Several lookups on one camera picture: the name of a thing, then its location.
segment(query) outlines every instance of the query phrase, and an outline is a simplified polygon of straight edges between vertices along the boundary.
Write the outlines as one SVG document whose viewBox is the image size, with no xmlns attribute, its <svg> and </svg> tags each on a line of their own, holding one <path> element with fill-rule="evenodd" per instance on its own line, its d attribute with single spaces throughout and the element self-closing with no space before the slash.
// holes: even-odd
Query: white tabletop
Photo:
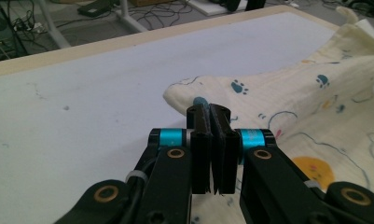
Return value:
<svg viewBox="0 0 374 224">
<path fill-rule="evenodd" d="M 0 223 L 54 222 L 123 180 L 152 128 L 185 127 L 162 99 L 172 83 L 276 70 L 333 33 L 286 12 L 0 76 Z"/>
</svg>

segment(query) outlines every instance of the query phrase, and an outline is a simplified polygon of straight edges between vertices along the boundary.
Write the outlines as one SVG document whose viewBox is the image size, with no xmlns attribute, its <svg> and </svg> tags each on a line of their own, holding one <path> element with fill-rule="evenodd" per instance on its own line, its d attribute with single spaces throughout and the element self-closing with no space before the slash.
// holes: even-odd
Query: blue paw print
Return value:
<svg viewBox="0 0 374 224">
<path fill-rule="evenodd" d="M 336 112 L 337 112 L 338 114 L 340 114 L 340 113 L 343 112 L 343 110 L 344 110 L 345 108 L 346 108 L 345 105 L 339 105 L 339 106 L 336 108 Z"/>
<path fill-rule="evenodd" d="M 230 84 L 230 86 L 232 87 L 232 89 L 236 93 L 242 93 L 242 94 L 246 95 L 247 92 L 248 92 L 248 89 L 246 89 L 244 87 L 244 84 L 243 83 L 239 83 L 239 81 L 237 79 L 235 79 L 234 81 L 232 81 L 232 83 Z"/>
<path fill-rule="evenodd" d="M 324 75 L 318 75 L 317 79 L 315 80 L 320 84 L 321 89 L 325 89 L 327 86 L 329 86 L 329 79 Z"/>
<path fill-rule="evenodd" d="M 200 224 L 201 218 L 200 217 L 193 217 L 192 220 L 190 220 L 190 224 Z"/>
</svg>

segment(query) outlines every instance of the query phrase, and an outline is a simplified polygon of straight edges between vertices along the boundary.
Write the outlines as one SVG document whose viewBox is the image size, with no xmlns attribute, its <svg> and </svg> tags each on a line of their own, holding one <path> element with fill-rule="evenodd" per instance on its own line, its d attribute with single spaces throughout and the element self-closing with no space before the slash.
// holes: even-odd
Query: blue band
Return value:
<svg viewBox="0 0 374 224">
<path fill-rule="evenodd" d="M 265 137 L 259 129 L 240 129 L 242 135 L 242 161 L 244 164 L 244 154 L 251 147 L 265 146 Z"/>
<path fill-rule="evenodd" d="M 183 145 L 182 129 L 161 129 L 159 147 L 174 147 Z"/>
</svg>

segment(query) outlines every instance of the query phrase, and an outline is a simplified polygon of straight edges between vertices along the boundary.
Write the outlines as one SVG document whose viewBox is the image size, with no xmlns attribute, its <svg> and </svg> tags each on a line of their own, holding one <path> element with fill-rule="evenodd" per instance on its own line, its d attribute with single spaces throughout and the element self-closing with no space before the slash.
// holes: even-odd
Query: cartoon print fabric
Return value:
<svg viewBox="0 0 374 224">
<path fill-rule="evenodd" d="M 232 128 L 270 129 L 323 190 L 349 181 L 374 192 L 374 37 L 350 9 L 338 11 L 348 23 L 308 59 L 265 74 L 182 80 L 164 99 L 183 114 L 195 104 L 223 105 Z M 239 195 L 194 197 L 193 223 L 244 223 Z"/>
</svg>

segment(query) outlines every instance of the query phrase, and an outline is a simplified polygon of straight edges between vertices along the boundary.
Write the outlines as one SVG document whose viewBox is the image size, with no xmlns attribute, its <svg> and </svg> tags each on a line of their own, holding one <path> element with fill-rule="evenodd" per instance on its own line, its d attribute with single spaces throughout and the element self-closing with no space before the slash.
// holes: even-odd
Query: metal ring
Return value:
<svg viewBox="0 0 374 224">
<path fill-rule="evenodd" d="M 178 159 L 178 158 L 181 158 L 185 155 L 186 153 L 184 152 L 184 150 L 181 150 L 181 149 L 178 149 L 178 148 L 175 148 L 175 149 L 171 149 L 167 152 L 167 156 L 170 157 L 170 158 L 173 158 L 173 159 Z"/>
<path fill-rule="evenodd" d="M 113 190 L 112 194 L 109 195 L 108 197 L 102 197 L 102 195 L 100 194 L 104 190 L 108 190 L 108 189 Z M 108 202 L 113 201 L 117 196 L 118 196 L 118 188 L 112 185 L 107 185 L 96 190 L 96 192 L 94 193 L 94 200 L 96 200 L 96 202 L 98 203 L 108 203 Z"/>
<path fill-rule="evenodd" d="M 263 149 L 255 150 L 254 155 L 262 160 L 268 160 L 271 158 L 271 154 L 267 150 Z"/>
<path fill-rule="evenodd" d="M 368 206 L 372 203 L 372 201 L 365 193 L 357 189 L 343 188 L 340 192 L 345 199 L 349 200 L 352 203 L 356 203 L 362 206 Z M 350 196 L 349 193 L 357 194 L 359 197 L 361 197 L 361 199 L 355 199 L 354 197 Z"/>
</svg>

